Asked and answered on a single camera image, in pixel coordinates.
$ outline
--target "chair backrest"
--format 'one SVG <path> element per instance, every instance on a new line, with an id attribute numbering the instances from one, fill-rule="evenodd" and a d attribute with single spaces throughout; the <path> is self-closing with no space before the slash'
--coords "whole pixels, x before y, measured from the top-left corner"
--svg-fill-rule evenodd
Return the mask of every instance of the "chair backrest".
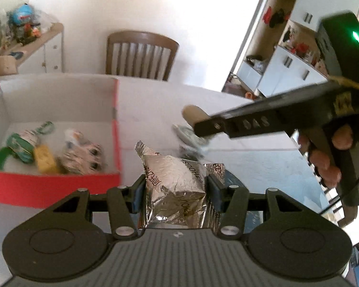
<path id="1" fill-rule="evenodd" d="M 106 74 L 167 81 L 178 43 L 163 35 L 120 31 L 107 39 Z"/>

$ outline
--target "open box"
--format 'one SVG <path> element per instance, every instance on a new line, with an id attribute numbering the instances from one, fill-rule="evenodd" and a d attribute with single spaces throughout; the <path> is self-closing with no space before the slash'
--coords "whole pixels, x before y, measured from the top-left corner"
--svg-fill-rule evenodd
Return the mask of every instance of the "open box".
<path id="1" fill-rule="evenodd" d="M 54 131 L 41 135 L 55 157 L 65 146 L 65 130 L 75 128 L 91 142 L 100 144 L 105 167 L 96 175 L 39 174 L 36 164 L 22 163 L 8 157 L 0 171 L 0 203 L 45 208 L 72 193 L 88 188 L 91 193 L 105 193 L 120 184 L 121 162 L 116 120 L 117 80 L 83 77 L 43 78 L 0 81 L 0 148 L 12 133 L 54 124 Z"/>

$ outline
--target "green light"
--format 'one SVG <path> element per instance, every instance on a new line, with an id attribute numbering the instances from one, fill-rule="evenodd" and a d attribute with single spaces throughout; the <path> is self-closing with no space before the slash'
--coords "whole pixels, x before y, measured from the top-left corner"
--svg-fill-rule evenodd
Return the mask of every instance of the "green light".
<path id="1" fill-rule="evenodd" d="M 359 42 L 359 34 L 357 34 L 355 31 L 353 31 L 353 32 L 352 32 L 352 36 L 354 37 L 354 39 L 355 39 L 356 41 Z"/>

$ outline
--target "tabletop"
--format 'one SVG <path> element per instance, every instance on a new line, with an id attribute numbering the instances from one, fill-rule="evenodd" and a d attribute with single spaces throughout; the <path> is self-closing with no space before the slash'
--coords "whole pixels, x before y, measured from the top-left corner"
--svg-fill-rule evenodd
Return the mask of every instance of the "tabletop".
<path id="1" fill-rule="evenodd" d="M 93 74 L 37 74 L 21 77 L 100 78 Z M 123 184 L 132 185 L 143 173 L 140 158 L 134 151 L 142 140 L 162 154 L 179 155 L 182 143 L 171 129 L 173 124 L 186 124 L 181 110 L 194 104 L 208 114 L 250 103 L 242 97 L 147 79 L 118 76 L 119 138 Z M 285 133 L 258 137 L 229 139 L 217 135 L 205 154 L 205 163 L 224 163 L 226 169 L 239 178 L 252 193 L 264 193 L 269 187 L 278 188 L 314 211 L 328 205 L 319 183 L 293 140 Z M 10 278 L 1 253 L 5 235 L 21 222 L 39 212 L 38 209 L 0 204 L 0 284 Z M 99 217 L 100 225 L 106 216 Z"/>

